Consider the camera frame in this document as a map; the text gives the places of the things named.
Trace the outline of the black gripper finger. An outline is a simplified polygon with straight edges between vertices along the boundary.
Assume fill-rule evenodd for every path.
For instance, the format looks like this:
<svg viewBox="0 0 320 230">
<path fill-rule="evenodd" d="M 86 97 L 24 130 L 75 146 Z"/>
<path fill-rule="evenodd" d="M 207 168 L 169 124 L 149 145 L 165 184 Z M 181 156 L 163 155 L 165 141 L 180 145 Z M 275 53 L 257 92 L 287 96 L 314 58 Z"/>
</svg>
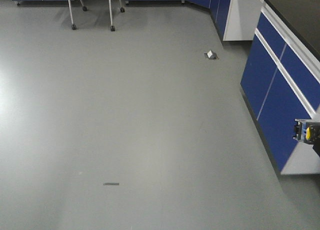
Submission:
<svg viewBox="0 0 320 230">
<path fill-rule="evenodd" d="M 320 156 L 320 143 L 316 143 L 313 145 L 313 150 L 315 151 L 315 153 Z"/>
</svg>

